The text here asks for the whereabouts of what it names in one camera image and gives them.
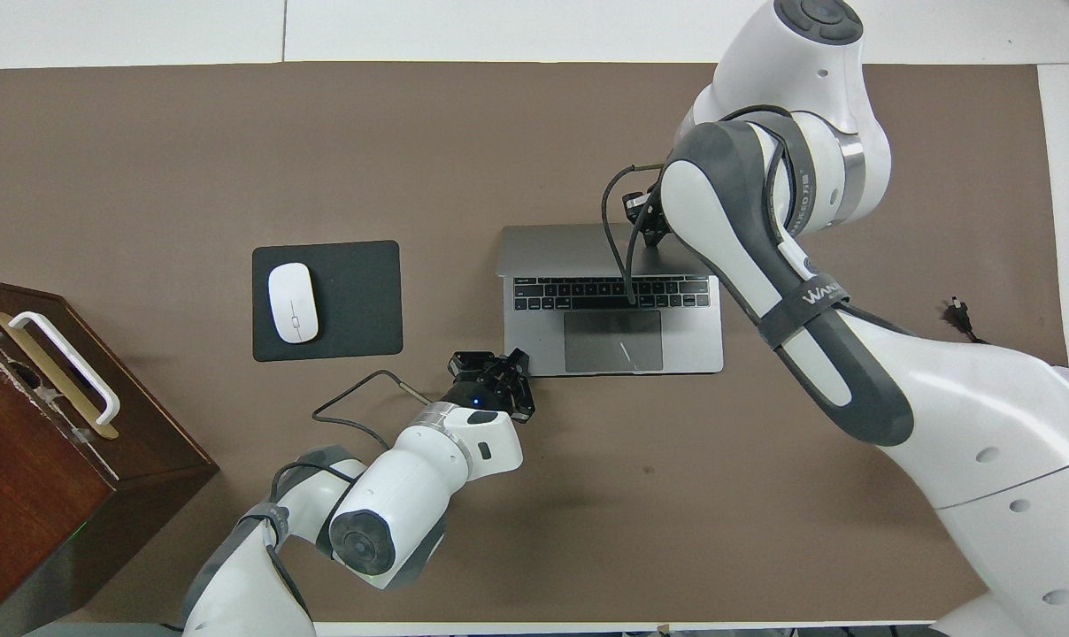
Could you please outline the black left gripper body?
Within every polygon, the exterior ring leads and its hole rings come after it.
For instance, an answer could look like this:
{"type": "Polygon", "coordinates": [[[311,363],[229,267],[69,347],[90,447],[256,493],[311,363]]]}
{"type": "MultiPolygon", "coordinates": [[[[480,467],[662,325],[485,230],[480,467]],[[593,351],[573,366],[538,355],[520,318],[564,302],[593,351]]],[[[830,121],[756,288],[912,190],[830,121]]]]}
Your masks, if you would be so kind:
{"type": "Polygon", "coordinates": [[[472,379],[454,379],[449,390],[441,395],[441,402],[458,404],[458,407],[478,411],[503,411],[510,415],[513,400],[506,388],[497,383],[472,379]]]}

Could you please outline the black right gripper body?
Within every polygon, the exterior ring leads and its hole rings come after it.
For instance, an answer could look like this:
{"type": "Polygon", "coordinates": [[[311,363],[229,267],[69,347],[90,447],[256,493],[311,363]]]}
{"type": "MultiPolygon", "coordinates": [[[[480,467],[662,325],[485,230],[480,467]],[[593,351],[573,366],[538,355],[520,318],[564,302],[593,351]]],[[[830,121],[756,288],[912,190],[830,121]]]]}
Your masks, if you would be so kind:
{"type": "Polygon", "coordinates": [[[625,195],[625,217],[631,223],[663,222],[663,206],[655,187],[648,192],[631,192],[625,195]]]}

